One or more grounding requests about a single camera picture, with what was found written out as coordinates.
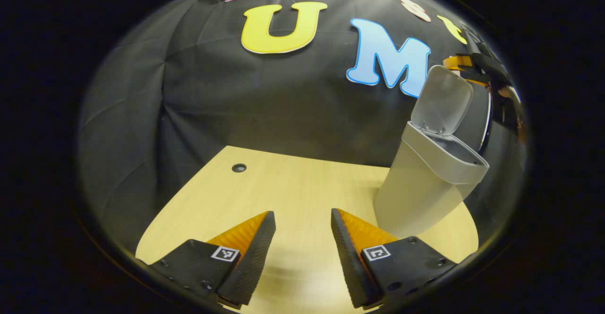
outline blue letter m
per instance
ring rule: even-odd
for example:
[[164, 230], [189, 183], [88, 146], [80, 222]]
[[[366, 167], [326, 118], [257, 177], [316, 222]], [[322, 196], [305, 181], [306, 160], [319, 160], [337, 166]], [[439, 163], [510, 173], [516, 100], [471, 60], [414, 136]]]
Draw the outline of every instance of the blue letter m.
[[351, 24], [359, 31], [359, 47], [355, 67], [346, 71], [346, 78], [354, 83], [378, 84], [380, 76], [374, 72], [374, 60], [378, 58], [387, 87], [393, 88], [407, 69], [406, 79], [400, 84], [401, 91], [417, 98], [426, 80], [431, 53], [428, 45], [410, 37], [398, 51], [387, 30], [378, 23], [354, 18]]

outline light wood tabletop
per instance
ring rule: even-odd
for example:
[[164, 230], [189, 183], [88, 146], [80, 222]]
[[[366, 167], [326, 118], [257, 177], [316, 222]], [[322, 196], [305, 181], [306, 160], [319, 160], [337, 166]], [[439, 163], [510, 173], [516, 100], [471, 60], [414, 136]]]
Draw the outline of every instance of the light wood tabletop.
[[[232, 170], [245, 164], [244, 172]], [[136, 257], [152, 264], [187, 239], [208, 241], [264, 211], [277, 230], [263, 274], [244, 314], [349, 314], [330, 211], [340, 208], [376, 225], [372, 199], [389, 172], [373, 167], [226, 146], [160, 211]], [[475, 223], [464, 203], [418, 235], [454, 262], [477, 250]]]

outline trash can lid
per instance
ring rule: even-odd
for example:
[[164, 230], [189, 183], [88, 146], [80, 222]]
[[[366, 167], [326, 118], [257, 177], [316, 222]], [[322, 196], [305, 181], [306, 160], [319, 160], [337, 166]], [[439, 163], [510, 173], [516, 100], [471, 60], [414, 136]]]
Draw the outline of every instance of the trash can lid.
[[432, 66], [412, 110], [411, 122], [423, 131], [451, 135], [462, 122], [472, 99], [471, 84], [443, 66]]

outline trash can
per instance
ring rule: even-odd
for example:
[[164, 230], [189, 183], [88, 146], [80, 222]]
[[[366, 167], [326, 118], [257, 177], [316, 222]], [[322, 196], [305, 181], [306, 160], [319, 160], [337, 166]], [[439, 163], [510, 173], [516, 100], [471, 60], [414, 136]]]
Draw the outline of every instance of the trash can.
[[421, 234], [454, 210], [485, 176], [487, 161], [452, 135], [473, 87], [443, 66], [430, 68], [402, 142], [374, 198], [378, 226], [398, 238]]

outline yellow letter u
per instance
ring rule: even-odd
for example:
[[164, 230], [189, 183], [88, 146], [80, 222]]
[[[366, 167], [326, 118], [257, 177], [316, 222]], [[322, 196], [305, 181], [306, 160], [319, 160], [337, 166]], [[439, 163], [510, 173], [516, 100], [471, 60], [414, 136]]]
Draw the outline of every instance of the yellow letter u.
[[308, 45], [315, 37], [320, 10], [328, 8], [320, 2], [298, 2], [292, 4], [298, 10], [296, 28], [286, 36], [270, 36], [268, 26], [273, 13], [281, 10], [279, 4], [260, 6], [244, 12], [247, 17], [242, 31], [242, 45], [259, 54], [287, 53]]

